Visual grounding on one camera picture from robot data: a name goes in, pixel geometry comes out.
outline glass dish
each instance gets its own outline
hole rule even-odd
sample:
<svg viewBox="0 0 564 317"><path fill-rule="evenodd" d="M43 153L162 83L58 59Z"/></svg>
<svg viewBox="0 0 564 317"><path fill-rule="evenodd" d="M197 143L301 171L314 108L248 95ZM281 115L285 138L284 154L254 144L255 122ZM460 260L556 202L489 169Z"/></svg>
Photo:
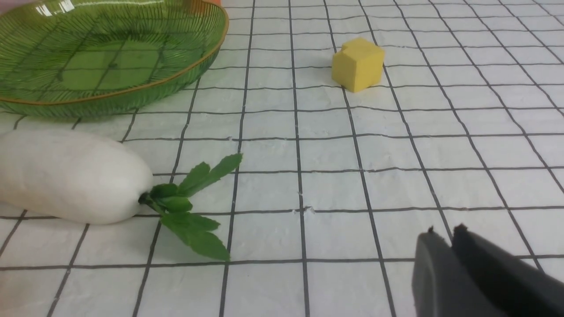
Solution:
<svg viewBox="0 0 564 317"><path fill-rule="evenodd" d="M124 113L210 67L229 25L202 0L44 0L0 16L0 107L42 117Z"/></svg>

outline radish leaf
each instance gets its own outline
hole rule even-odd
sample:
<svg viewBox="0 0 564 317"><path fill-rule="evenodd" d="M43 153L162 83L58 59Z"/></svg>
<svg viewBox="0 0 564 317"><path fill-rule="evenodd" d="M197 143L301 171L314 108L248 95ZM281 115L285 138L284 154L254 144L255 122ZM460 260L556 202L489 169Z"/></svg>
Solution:
<svg viewBox="0 0 564 317"><path fill-rule="evenodd" d="M191 231L214 231L219 227L219 222L192 213L167 214L164 218Z"/></svg>
<svg viewBox="0 0 564 317"><path fill-rule="evenodd" d="M185 184L183 186L183 194L186 195L186 197L191 197L195 193L203 190L207 186L210 186L225 175L234 171L237 167L239 167L242 160L243 154L233 154L224 157L218 165L216 165L205 177L200 178L198 182Z"/></svg>
<svg viewBox="0 0 564 317"><path fill-rule="evenodd" d="M141 195L139 203L158 212L162 225L170 229L194 252L206 257L229 261L229 251L221 240L210 232L216 230L219 223L190 213L192 204L188 198L237 169L242 159L243 155L240 153L229 155L212 169L208 164L202 162L188 173L180 185L156 185L149 193Z"/></svg>
<svg viewBox="0 0 564 317"><path fill-rule="evenodd" d="M176 195L178 186L176 184L159 184L151 189L150 196L154 199Z"/></svg>
<svg viewBox="0 0 564 317"><path fill-rule="evenodd" d="M187 219L188 217L182 217L184 218L183 220L187 222L179 221L179 217L177 217L187 215L188 214L167 214L161 218L161 223L179 237L184 244L190 246L194 252L205 257L229 261L229 251L218 237L207 230L199 230L201 228L194 226L194 224Z"/></svg>
<svg viewBox="0 0 564 317"><path fill-rule="evenodd" d="M158 200L170 213L185 213L192 210L192 204L186 197L166 197Z"/></svg>
<svg viewBox="0 0 564 317"><path fill-rule="evenodd" d="M230 260L229 251L213 233L207 231L189 232L188 238L190 247L194 252L221 261Z"/></svg>
<svg viewBox="0 0 564 317"><path fill-rule="evenodd" d="M193 187L195 184L199 184L206 178L206 176L208 176L209 173L210 166L206 162L196 165L178 186L178 193L182 196L188 197L187 194L190 187Z"/></svg>

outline yellow cube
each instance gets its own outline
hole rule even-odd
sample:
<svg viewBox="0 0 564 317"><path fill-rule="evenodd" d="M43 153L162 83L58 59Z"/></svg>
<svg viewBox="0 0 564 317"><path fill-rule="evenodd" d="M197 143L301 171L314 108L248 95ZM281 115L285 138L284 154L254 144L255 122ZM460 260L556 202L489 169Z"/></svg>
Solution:
<svg viewBox="0 0 564 317"><path fill-rule="evenodd" d="M331 77L339 85L357 93L380 82L384 50L362 37L343 44L333 55Z"/></svg>

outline gold rim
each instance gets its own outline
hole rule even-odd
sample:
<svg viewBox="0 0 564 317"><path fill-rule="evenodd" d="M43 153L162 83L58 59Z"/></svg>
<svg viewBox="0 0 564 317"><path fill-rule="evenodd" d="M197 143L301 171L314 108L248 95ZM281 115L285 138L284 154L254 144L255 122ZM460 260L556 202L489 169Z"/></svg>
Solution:
<svg viewBox="0 0 564 317"><path fill-rule="evenodd" d="M225 16L225 27L223 28L223 34L221 36L221 39L218 41L218 43L214 46L214 48L212 50L209 51L209 53L207 53L205 56L203 56L201 59L199 59L198 61L196 61L195 63L193 63L192 65L188 66L187 68L182 69L181 71L179 71L178 73L168 77L168 78L164 78L152 83L146 83L144 85L141 86L136 86L136 87L132 87L132 88L128 88L125 90L120 90L120 91L115 91L113 93L109 93L109 94L104 94L104 95L97 95L97 96L92 96L92 97L87 97L87 98L82 98L82 99L74 99L74 100L67 100L64 102L56 102L56 103L44 103L44 102L29 102L29 101L24 101L24 100L19 100L19 99L7 99L4 97L0 96L0 102L9 102L9 103L17 103L17 104L23 104L23 105L45 105L45 106L49 106L49 105L65 105L65 104L70 104L70 103L79 103L79 102L86 102L86 101L91 101L91 100L97 100L97 99L104 99L107 97L112 97L112 96L118 96L118 95L122 95L122 94L126 94L126 93L130 93L132 91L138 91L141 89L145 89L145 88L149 88L149 87L153 87L153 86L157 86L160 85L162 83L171 81L187 72L189 72L192 68L196 67L197 65L199 65L200 63L202 63L204 60L206 60L209 56L211 56L212 54L214 54L216 51L219 50L219 48L221 47L221 45L223 44L223 41L225 41L225 36L227 35L227 31L229 29L229 16L227 15L227 11L225 10L225 8L223 8L222 6L218 6L215 3L211 3L208 2L206 0L200 0L201 2L205 2L208 5L211 6L215 6L221 9L221 11L223 12L223 15ZM6 11L4 14L8 14L10 11L12 10L16 10L18 8L22 8L25 6L36 6L37 3L27 3L23 6L19 6L19 7L15 7L12 8L8 11Z"/></svg>

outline table surface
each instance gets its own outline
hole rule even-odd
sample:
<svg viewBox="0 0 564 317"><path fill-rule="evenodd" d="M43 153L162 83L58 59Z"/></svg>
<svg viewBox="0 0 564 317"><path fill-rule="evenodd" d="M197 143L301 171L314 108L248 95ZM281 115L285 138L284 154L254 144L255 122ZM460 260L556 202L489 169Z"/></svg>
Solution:
<svg viewBox="0 0 564 317"><path fill-rule="evenodd" d="M0 315L415 317L417 235L460 223L564 280L561 1L223 4L229 35L194 85L103 121L0 113L0 130L125 140L155 183L241 151L193 199L232 262L148 210L85 227L1 205ZM330 66L355 37L386 60L352 94Z"/></svg>

